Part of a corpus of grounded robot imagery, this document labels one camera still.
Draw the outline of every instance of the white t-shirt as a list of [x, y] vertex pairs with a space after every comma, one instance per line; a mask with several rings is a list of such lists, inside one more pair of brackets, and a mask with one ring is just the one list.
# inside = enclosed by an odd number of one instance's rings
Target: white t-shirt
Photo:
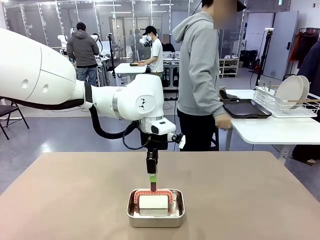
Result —
[[162, 57], [162, 44], [157, 38], [151, 47], [151, 58], [158, 57], [158, 59], [150, 64], [151, 73], [162, 73], [164, 71], [164, 61]]

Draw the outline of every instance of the white plate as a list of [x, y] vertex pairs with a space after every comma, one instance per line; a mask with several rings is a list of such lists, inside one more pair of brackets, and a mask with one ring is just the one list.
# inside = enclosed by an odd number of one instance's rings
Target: white plate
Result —
[[[300, 97], [300, 100], [305, 100], [308, 97], [308, 94], [309, 94], [310, 83], [308, 81], [308, 78], [306, 78], [305, 76], [301, 75], [301, 76], [298, 76], [298, 77], [301, 78], [301, 80], [303, 82], [303, 91], [302, 91], [302, 95]], [[303, 104], [303, 102], [297, 102], [296, 105], [292, 107], [292, 109], [296, 109], [302, 104]]]
[[[282, 100], [300, 100], [304, 91], [304, 82], [298, 76], [290, 76], [284, 80], [276, 91], [275, 96]], [[282, 109], [291, 109], [297, 103], [288, 102]]]

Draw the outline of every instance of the floor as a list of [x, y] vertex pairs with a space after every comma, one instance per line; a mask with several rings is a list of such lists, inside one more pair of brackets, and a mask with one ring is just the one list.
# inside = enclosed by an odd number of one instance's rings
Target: floor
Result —
[[[251, 73], [247, 69], [239, 69], [239, 77], [223, 78], [220, 80], [221, 86], [227, 89], [248, 89], [250, 86]], [[272, 85], [277, 85], [280, 81], [272, 78], [262, 78], [266, 85], [272, 81]], [[175, 93], [166, 93], [167, 97]], [[177, 132], [180, 132], [179, 118], [174, 114], [174, 102], [166, 102], [164, 109], [170, 109], [172, 114], [166, 117], [176, 121]], [[30, 109], [22, 109], [26, 115]], [[36, 117], [28, 117], [27, 122], [30, 129], [27, 129], [22, 121], [10, 126], [7, 134], [11, 138], [6, 140], [0, 132], [0, 194], [42, 153], [47, 152], [123, 152], [128, 151], [122, 140], [108, 140], [99, 137], [93, 130], [91, 118], [86, 116], [64, 115], [63, 112], [37, 113]], [[129, 122], [126, 120], [113, 119], [108, 117], [100, 118], [101, 126], [105, 131], [122, 131]], [[134, 131], [126, 137], [126, 142], [131, 147], [137, 147], [139, 133]], [[220, 149], [225, 148], [226, 132], [220, 130]], [[178, 146], [170, 143], [168, 151], [178, 151]], [[241, 137], [234, 132], [231, 141], [231, 151], [268, 151], [278, 156], [276, 148], [270, 145], [252, 145], [244, 142]], [[288, 159], [285, 165], [310, 193], [320, 201], [320, 163], [314, 166], [307, 166], [303, 163]]]

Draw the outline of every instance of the light stand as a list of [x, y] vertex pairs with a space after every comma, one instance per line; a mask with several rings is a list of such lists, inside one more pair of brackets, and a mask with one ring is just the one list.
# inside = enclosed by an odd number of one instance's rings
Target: light stand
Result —
[[111, 35], [112, 35], [112, 33], [108, 34], [108, 40], [109, 40], [109, 44], [110, 44], [111, 65], [112, 65], [112, 77], [114, 80], [114, 85], [117, 86], [116, 73], [115, 73], [115, 63], [114, 63], [114, 51], [112, 50]]
[[259, 86], [259, 81], [261, 78], [261, 75], [263, 74], [264, 70], [265, 70], [265, 64], [266, 64], [266, 59], [267, 59], [267, 55], [268, 55], [268, 51], [269, 51], [269, 46], [270, 46], [270, 41], [271, 41], [271, 37], [273, 34], [273, 28], [266, 28], [265, 30], [268, 30], [266, 37], [265, 37], [265, 44], [264, 44], [264, 49], [263, 49], [263, 53], [261, 56], [261, 64], [260, 64], [260, 69], [258, 72], [258, 76], [256, 77], [256, 81], [255, 81], [255, 85]]

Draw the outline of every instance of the green tape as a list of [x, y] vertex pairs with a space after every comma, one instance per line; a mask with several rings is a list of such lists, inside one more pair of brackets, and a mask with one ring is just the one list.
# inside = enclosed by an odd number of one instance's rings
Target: green tape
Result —
[[150, 183], [157, 182], [157, 174], [150, 174]]

